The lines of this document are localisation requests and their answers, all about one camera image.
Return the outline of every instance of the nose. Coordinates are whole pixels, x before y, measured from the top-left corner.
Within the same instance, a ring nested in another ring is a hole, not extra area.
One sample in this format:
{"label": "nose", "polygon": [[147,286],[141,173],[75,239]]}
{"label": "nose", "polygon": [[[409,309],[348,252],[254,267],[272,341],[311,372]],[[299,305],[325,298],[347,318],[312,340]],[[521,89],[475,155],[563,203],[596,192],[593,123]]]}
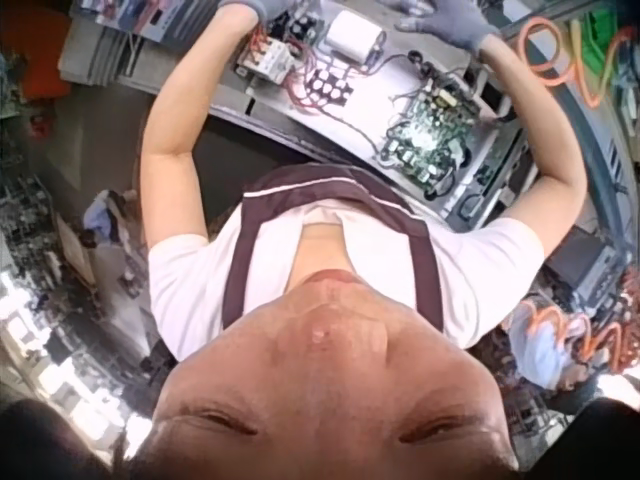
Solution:
{"label": "nose", "polygon": [[328,304],[288,323],[277,343],[286,357],[371,368],[386,362],[389,335],[383,322]]}

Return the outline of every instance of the gray work glove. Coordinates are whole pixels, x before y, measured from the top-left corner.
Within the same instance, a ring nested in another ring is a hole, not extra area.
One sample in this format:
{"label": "gray work glove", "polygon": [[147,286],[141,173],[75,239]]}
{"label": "gray work glove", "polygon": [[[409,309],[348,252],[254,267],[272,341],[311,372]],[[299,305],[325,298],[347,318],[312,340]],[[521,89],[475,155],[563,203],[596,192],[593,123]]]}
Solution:
{"label": "gray work glove", "polygon": [[225,5],[239,3],[253,8],[258,14],[260,23],[263,25],[275,18],[278,18],[286,10],[289,10],[296,3],[296,0],[222,0],[218,8]]}
{"label": "gray work glove", "polygon": [[408,17],[396,24],[401,32],[430,33],[454,47],[478,55],[487,35],[499,31],[473,0],[376,0]]}

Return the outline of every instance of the orange coiled wire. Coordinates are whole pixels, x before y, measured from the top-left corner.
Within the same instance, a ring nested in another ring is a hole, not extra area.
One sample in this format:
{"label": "orange coiled wire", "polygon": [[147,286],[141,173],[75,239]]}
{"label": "orange coiled wire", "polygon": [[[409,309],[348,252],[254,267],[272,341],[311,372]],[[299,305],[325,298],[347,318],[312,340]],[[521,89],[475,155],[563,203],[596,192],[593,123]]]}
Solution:
{"label": "orange coiled wire", "polygon": [[[538,310],[531,300],[524,300],[521,302],[521,305],[527,306],[532,312],[527,329],[528,335],[534,334],[542,323],[550,321],[556,331],[557,344],[564,345],[570,322],[562,310],[554,305]],[[614,373],[620,373],[620,358],[623,347],[623,329],[621,325],[618,322],[611,322],[594,337],[591,331],[591,320],[589,317],[582,314],[580,318],[585,323],[585,333],[582,348],[578,353],[579,360],[588,362],[600,347],[613,339],[613,345],[610,347],[611,357],[609,358],[609,368]]]}
{"label": "orange coiled wire", "polygon": [[[529,58],[527,56],[526,50],[527,40],[532,34],[538,33],[542,30],[548,30],[554,36],[557,44],[556,52],[549,62],[545,62],[540,65],[531,65],[529,63]],[[632,39],[635,36],[636,31],[633,27],[623,28],[618,31],[618,33],[612,39],[607,51],[604,73],[602,75],[602,78],[600,79],[598,92],[595,95],[593,95],[589,91],[589,87],[587,86],[585,78],[584,63],[582,60],[582,26],[580,25],[580,22],[578,20],[571,21],[570,32],[571,45],[573,47],[573,58],[570,61],[567,69],[559,74],[556,78],[545,78],[540,75],[538,75],[538,78],[547,87],[557,87],[572,80],[574,76],[577,77],[576,81],[578,83],[578,88],[580,89],[580,93],[584,97],[585,103],[589,106],[589,108],[597,108],[598,106],[600,106],[607,93],[607,85],[609,84],[609,80],[611,79],[611,75],[613,73],[613,66],[618,48],[623,42]],[[524,27],[522,27],[520,36],[518,37],[518,56],[536,74],[552,70],[556,62],[560,58],[560,54],[563,48],[564,41],[562,39],[562,32],[555,23],[543,17],[534,17],[529,20],[529,22],[525,24]]]}

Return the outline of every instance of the brown apron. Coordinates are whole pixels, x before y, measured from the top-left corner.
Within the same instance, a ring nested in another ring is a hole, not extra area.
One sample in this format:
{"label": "brown apron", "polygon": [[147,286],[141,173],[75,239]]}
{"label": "brown apron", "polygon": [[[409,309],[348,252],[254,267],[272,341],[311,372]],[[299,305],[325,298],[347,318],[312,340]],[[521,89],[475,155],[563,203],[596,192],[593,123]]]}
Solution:
{"label": "brown apron", "polygon": [[334,165],[281,167],[245,192],[240,235],[222,303],[224,328],[243,315],[249,265],[260,226],[292,208],[326,199],[360,202],[389,228],[409,237],[417,310],[442,332],[440,278],[426,223],[413,215],[409,205],[389,186],[370,173]]}

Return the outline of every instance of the lips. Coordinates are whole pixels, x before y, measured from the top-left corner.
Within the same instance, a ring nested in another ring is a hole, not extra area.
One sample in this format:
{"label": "lips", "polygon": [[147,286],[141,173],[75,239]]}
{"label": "lips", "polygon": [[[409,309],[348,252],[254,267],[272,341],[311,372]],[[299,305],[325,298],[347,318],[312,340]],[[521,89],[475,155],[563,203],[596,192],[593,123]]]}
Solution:
{"label": "lips", "polygon": [[316,272],[310,275],[309,277],[307,277],[307,279],[303,281],[302,284],[304,285],[307,283],[321,282],[323,280],[334,280],[342,283],[363,284],[362,280],[360,280],[353,273],[347,272],[346,270],[338,270],[338,269],[320,270],[319,272]]}

